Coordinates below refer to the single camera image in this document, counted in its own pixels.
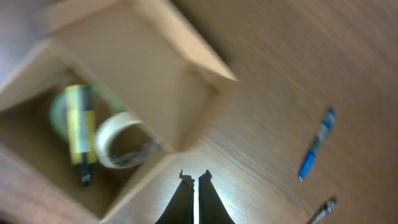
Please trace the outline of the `green tape roll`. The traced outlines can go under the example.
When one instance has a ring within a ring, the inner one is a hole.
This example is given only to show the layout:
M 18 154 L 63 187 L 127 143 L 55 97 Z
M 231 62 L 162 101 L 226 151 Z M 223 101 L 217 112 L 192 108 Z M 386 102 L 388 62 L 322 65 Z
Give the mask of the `green tape roll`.
M 101 85 L 87 85 L 93 96 L 99 96 L 104 101 L 105 106 L 111 114 L 117 114 L 127 111 L 121 100 L 111 91 Z M 68 124 L 67 124 L 67 99 L 66 87 L 54 96 L 50 103 L 49 121 L 52 129 L 60 139 L 68 142 Z

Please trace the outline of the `beige masking tape roll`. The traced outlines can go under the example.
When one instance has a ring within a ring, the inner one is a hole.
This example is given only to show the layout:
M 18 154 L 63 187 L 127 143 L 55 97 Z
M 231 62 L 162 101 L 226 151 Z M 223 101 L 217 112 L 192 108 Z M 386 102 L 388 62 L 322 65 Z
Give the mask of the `beige masking tape roll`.
M 115 158 L 111 157 L 111 145 L 117 136 L 128 128 L 142 123 L 142 120 L 128 111 L 113 115 L 101 123 L 95 136 L 95 152 L 103 166 L 110 169 L 135 167 L 159 150 L 159 143 L 155 139 L 149 139 L 137 152 L 129 152 Z

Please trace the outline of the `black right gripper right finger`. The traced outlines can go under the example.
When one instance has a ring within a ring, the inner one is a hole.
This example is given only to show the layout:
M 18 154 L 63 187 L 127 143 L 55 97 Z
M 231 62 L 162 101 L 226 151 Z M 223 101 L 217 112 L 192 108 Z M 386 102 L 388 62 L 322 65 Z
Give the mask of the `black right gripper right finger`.
M 199 224 L 234 224 L 211 179 L 209 170 L 198 178 Z

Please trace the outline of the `grey black permanent marker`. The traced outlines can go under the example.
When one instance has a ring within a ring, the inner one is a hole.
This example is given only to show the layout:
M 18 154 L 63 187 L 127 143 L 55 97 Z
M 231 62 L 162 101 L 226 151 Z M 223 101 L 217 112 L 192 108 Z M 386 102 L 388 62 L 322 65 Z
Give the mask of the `grey black permanent marker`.
M 95 163 L 93 154 L 93 110 L 90 89 L 86 85 L 78 87 L 78 152 L 81 156 L 81 182 L 89 186 Z

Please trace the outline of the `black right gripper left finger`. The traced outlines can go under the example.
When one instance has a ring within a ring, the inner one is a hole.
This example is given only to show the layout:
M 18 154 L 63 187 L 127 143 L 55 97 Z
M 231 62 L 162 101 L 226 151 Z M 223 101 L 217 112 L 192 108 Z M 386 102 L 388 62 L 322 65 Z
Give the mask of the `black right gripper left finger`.
M 178 187 L 155 224 L 194 224 L 195 180 L 182 169 L 179 179 Z

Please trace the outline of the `yellow highlighter marker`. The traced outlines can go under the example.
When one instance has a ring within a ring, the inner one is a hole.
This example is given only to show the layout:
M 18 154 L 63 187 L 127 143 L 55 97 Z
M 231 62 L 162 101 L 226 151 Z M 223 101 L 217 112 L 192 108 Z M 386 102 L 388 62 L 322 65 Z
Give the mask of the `yellow highlighter marker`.
M 71 85 L 66 87 L 67 99 L 67 124 L 68 124 L 68 137 L 70 145 L 70 158 L 72 164 L 81 164 L 81 156 L 78 152 L 78 87 L 81 85 Z M 95 154 L 95 162 L 97 156 L 95 153 L 95 111 L 91 100 L 93 110 L 93 154 Z

